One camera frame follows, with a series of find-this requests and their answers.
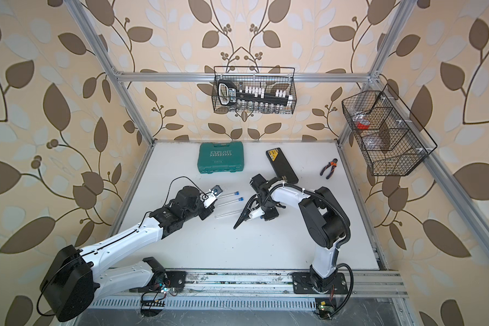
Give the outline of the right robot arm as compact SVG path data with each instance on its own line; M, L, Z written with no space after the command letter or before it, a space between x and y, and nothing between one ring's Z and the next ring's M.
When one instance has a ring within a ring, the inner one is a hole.
M279 209L298 209L316 244L309 284L317 292L331 291L339 269L340 248L351 238L350 220L331 191L326 187L307 190L278 177L267 180L260 174L252 177L250 185L255 195L248 200L238 222L257 218L272 221L279 217Z

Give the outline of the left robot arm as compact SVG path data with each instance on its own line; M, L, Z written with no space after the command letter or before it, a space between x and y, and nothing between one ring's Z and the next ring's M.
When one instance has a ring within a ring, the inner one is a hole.
M162 285L166 272L153 257L123 268L115 264L182 229L194 217L205 220L213 213L221 193L220 186L206 194L186 186L133 227L81 249L73 245L61 249L40 285L40 296L47 301L52 316L59 322L70 321L104 297Z

